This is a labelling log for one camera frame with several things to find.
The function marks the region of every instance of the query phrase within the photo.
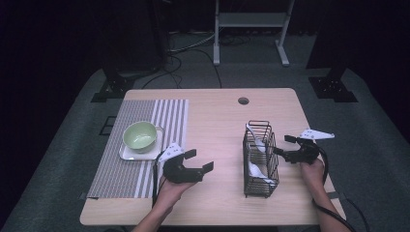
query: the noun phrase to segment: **gray striped table runner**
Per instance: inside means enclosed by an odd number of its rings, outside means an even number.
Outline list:
[[[188,100],[123,101],[87,197],[152,197],[154,162],[121,159],[123,132],[135,122],[148,121],[163,128],[163,149],[172,142],[185,148],[188,107]]]

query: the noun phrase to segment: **wooden tabletop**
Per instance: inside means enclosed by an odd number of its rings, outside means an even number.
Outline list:
[[[238,99],[246,98],[248,104]],[[125,100],[189,100],[186,150],[197,156],[186,167],[213,161],[214,170],[186,191],[163,225],[301,225],[317,224],[298,164],[279,157],[280,183],[269,198],[244,195],[243,149],[245,124],[269,121],[277,147],[293,151],[299,145],[285,135],[299,136],[309,127],[292,89],[131,90]],[[327,192],[335,191],[331,178]],[[338,199],[333,200],[345,217]],[[135,225],[150,211],[151,198],[88,198],[80,216],[85,225]]]

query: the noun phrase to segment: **green bowl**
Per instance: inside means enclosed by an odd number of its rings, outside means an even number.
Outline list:
[[[123,141],[137,153],[149,152],[157,140],[157,129],[149,122],[137,122],[124,131]]]

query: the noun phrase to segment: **person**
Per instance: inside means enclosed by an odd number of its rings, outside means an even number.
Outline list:
[[[302,177],[307,185],[311,196],[317,205],[324,207],[335,214],[338,214],[335,206],[326,193],[323,184],[324,164],[322,160],[316,159],[313,164],[305,162],[300,163]],[[182,194],[196,183],[175,184],[164,177],[161,177],[161,189],[157,198],[157,203],[154,205],[150,213],[133,229],[132,232],[155,232],[162,222],[171,213],[173,206],[181,198]],[[349,232],[350,230],[334,219],[333,217],[317,210],[319,225],[321,232]]]

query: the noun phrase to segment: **plate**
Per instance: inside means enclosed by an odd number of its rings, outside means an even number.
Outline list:
[[[137,153],[135,150],[127,147],[124,142],[121,144],[118,154],[123,160],[154,160],[162,151],[163,129],[156,127],[157,129],[157,141],[154,148],[147,153]]]

